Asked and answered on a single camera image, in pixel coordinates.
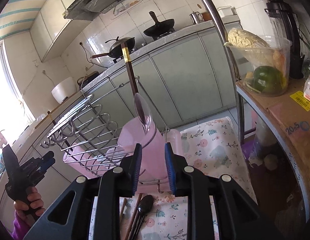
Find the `person's left hand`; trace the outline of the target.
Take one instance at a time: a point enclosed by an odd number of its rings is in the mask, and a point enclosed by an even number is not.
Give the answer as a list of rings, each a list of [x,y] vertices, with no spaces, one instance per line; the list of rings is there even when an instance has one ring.
[[[29,208],[36,210],[36,217],[40,217],[45,212],[44,202],[42,200],[41,194],[38,192],[36,187],[30,187],[27,189],[28,192],[28,203],[21,200],[16,200],[13,204],[15,208],[15,213],[18,218],[23,222],[26,222],[28,226],[32,226],[35,219],[32,216],[27,216],[24,212],[28,211]]]

